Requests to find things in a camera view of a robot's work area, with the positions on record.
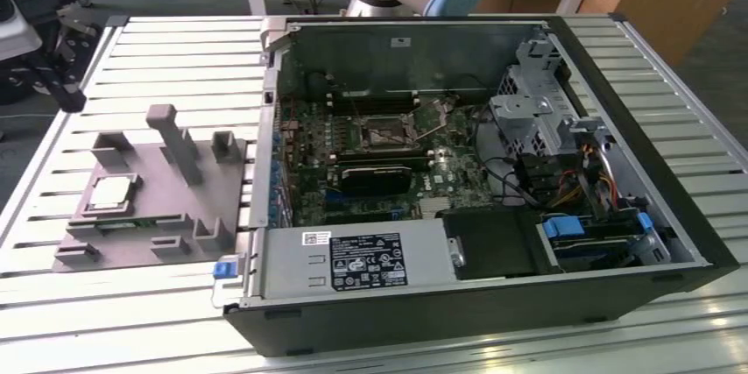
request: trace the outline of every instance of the warning label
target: warning label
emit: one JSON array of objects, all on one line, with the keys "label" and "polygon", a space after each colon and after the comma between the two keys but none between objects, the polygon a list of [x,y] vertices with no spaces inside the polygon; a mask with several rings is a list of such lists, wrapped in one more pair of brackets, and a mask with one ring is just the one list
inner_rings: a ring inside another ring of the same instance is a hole
[{"label": "warning label", "polygon": [[398,233],[330,237],[329,263],[336,291],[408,285]]}]

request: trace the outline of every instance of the aluminum extrusion table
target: aluminum extrusion table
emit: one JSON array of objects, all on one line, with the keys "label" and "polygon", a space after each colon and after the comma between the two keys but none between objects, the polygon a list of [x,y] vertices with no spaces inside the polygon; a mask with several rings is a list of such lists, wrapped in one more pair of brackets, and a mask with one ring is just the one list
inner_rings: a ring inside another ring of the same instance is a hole
[{"label": "aluminum extrusion table", "polygon": [[[626,23],[568,17],[602,73],[737,260],[748,262],[748,155]],[[268,359],[212,306],[210,263],[50,273],[100,131],[157,141],[150,104],[170,102],[194,139],[252,141],[261,98],[260,18],[130,18],[106,28],[89,102],[60,114],[0,216],[0,371],[734,372],[748,363],[748,268],[617,321]],[[582,95],[582,104],[593,106]],[[240,226],[250,210],[246,155]]]}]

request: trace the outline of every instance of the white label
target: white label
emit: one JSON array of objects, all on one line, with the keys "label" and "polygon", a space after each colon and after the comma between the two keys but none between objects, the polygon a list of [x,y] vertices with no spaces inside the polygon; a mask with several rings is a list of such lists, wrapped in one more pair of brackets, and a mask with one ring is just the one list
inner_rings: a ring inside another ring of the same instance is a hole
[{"label": "white label", "polygon": [[410,39],[406,39],[406,38],[390,39],[390,41],[389,41],[389,47],[392,47],[392,48],[409,47],[409,46],[410,46]]},{"label": "white label", "polygon": [[329,231],[302,232],[301,244],[302,245],[325,245],[329,244]]}]

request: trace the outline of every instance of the barcode sticker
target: barcode sticker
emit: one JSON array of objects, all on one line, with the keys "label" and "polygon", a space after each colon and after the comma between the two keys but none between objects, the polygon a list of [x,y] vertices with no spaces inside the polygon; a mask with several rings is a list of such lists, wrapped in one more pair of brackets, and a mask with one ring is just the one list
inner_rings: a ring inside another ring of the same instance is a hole
[{"label": "barcode sticker", "polygon": [[314,231],[301,233],[301,244],[302,245],[326,245],[329,244],[329,231]]}]

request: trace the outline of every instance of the sticker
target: sticker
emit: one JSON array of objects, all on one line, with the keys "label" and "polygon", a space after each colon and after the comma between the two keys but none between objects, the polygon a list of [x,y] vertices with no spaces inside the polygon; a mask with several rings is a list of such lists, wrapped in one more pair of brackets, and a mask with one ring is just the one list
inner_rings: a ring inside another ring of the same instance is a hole
[{"label": "sticker", "polygon": [[132,222],[102,223],[102,224],[97,224],[96,228],[101,228],[101,229],[137,228],[137,225]]},{"label": "sticker", "polygon": [[389,47],[398,48],[398,47],[409,47],[410,46],[410,39],[390,39],[389,40]]},{"label": "sticker", "polygon": [[329,262],[336,291],[408,285],[398,233],[329,238]]},{"label": "sticker", "polygon": [[302,245],[326,245],[329,244],[329,231],[314,231],[301,233]]}]

